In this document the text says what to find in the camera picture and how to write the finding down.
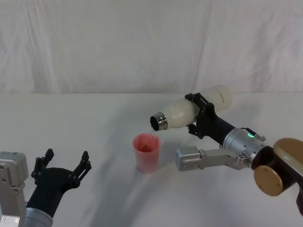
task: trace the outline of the white bottle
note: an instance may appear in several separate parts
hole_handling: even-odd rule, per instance
[[[200,94],[214,104],[216,112],[228,109],[232,105],[232,95],[223,85],[200,91]],[[168,106],[163,111],[151,117],[151,126],[155,131],[170,128],[182,128],[196,121],[199,107],[193,102],[182,98]]]

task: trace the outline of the white backdrop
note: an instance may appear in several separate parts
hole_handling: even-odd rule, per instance
[[[303,91],[302,0],[0,0],[0,93]]]

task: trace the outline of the gray robot arm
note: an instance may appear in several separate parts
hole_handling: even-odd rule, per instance
[[[74,171],[46,168],[53,158],[48,149],[45,157],[36,159],[32,177],[37,185],[29,202],[25,203],[23,188],[28,178],[26,156],[22,153],[0,152],[0,227],[51,227],[53,216],[63,194],[77,188],[91,169],[85,151]]]

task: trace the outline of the pink cup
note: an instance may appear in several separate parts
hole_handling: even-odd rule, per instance
[[[160,139],[153,134],[144,133],[134,138],[133,147],[137,168],[141,172],[152,173],[157,170],[160,146]]]

